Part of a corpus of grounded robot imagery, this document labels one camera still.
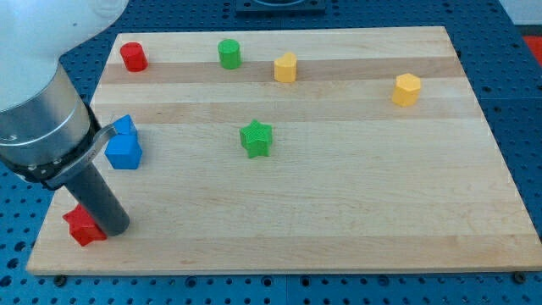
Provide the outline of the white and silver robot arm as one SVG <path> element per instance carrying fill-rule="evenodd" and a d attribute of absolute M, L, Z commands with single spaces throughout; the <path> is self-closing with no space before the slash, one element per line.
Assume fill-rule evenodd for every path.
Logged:
<path fill-rule="evenodd" d="M 1 2 L 1 160 L 29 182 L 50 190 L 91 165 L 113 136 L 59 62 L 107 29 L 127 0 Z"/>

